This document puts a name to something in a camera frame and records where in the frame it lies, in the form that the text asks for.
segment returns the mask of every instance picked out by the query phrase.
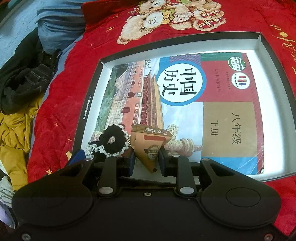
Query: red bedspread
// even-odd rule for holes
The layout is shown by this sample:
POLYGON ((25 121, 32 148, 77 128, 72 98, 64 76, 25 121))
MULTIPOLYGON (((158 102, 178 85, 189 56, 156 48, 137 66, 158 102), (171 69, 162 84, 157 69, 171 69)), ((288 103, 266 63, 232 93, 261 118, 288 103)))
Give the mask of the red bedspread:
MULTIPOLYGON (((76 126, 90 80, 98 61, 108 55, 138 45, 187 34, 203 33, 189 28, 176 30, 173 25, 161 24, 138 40, 126 42, 123 36, 118 44, 126 20, 137 15, 137 1, 99 0, 83 5, 87 20, 86 33, 69 53, 65 70, 49 89, 35 122, 35 142, 28 163, 28 181, 32 182, 63 168, 72 150, 76 126)), ((224 12, 223 23, 211 31, 261 32, 281 61, 296 94, 296 3, 292 0, 218 0, 217 7, 224 12)), ((269 182, 282 197, 282 210, 275 225, 288 235, 296 225, 296 178, 289 177, 269 182)))

